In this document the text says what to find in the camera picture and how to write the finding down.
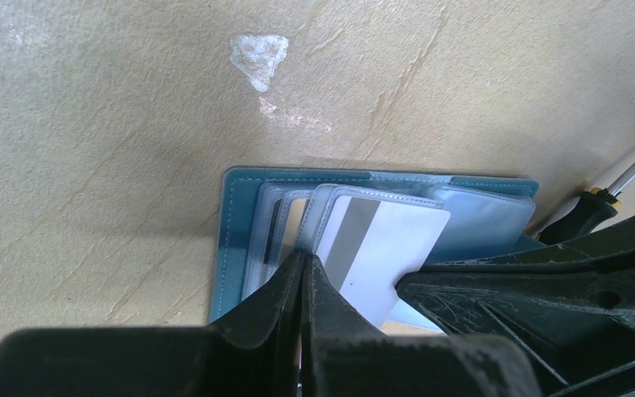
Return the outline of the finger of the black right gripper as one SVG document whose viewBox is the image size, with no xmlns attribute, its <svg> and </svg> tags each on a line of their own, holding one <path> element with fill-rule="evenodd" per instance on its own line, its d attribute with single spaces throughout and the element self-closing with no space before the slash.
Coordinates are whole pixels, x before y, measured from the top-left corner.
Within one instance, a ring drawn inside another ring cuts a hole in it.
<svg viewBox="0 0 635 397">
<path fill-rule="evenodd" d="M 536 250 L 427 264 L 396 290 L 447 334 L 514 342 L 546 396 L 635 395 L 635 216 Z"/>
</svg>

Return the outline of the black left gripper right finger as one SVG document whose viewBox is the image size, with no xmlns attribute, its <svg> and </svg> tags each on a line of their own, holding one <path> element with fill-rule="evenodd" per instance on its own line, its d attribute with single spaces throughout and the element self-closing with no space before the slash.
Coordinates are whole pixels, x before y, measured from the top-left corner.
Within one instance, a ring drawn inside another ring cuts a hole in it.
<svg viewBox="0 0 635 397">
<path fill-rule="evenodd" d="M 332 287 L 316 256 L 302 260 L 303 395 L 541 395 L 531 363 L 512 342 L 387 336 Z"/>
</svg>

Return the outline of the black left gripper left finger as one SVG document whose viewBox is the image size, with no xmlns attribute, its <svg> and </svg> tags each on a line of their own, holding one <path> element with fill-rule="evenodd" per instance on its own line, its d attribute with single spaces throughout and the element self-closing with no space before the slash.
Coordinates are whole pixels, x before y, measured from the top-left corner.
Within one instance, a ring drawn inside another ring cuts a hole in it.
<svg viewBox="0 0 635 397">
<path fill-rule="evenodd" d="M 30 328 L 0 341 L 0 396 L 295 396 L 304 256 L 203 327 Z"/>
</svg>

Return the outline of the white credit card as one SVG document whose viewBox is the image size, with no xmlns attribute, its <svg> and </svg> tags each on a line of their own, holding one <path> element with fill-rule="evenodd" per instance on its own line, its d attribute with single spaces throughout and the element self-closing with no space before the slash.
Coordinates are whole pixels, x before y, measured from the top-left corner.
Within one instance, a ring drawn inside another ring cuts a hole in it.
<svg viewBox="0 0 635 397">
<path fill-rule="evenodd" d="M 344 194 L 315 252 L 332 287 L 380 328 L 399 301 L 397 281 L 422 267 L 449 219 L 435 203 Z"/>
</svg>

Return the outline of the blue card holder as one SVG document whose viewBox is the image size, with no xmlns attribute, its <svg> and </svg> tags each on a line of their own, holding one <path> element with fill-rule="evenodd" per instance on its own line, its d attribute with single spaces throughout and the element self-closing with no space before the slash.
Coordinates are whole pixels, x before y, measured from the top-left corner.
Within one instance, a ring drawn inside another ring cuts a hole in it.
<svg viewBox="0 0 635 397">
<path fill-rule="evenodd" d="M 463 261 L 541 247 L 523 235 L 533 215 L 537 181 L 528 178 L 438 175 L 376 170 L 230 168 L 222 183 L 215 278 L 209 318 L 235 308 L 275 272 L 267 264 L 284 235 L 290 203 L 321 184 L 344 184 L 418 197 L 443 197 L 451 220 L 427 258 Z"/>
</svg>

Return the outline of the yellow black handled screwdriver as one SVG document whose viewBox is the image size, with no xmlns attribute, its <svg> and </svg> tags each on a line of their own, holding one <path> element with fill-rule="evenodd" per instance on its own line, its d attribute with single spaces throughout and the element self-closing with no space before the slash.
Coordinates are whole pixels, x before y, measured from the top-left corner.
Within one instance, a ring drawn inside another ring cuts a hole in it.
<svg viewBox="0 0 635 397">
<path fill-rule="evenodd" d="M 621 206 L 618 196 L 635 179 L 635 162 L 608 188 L 583 191 L 571 210 L 544 227 L 537 239 L 553 245 L 590 234 L 601 223 L 618 215 Z"/>
</svg>

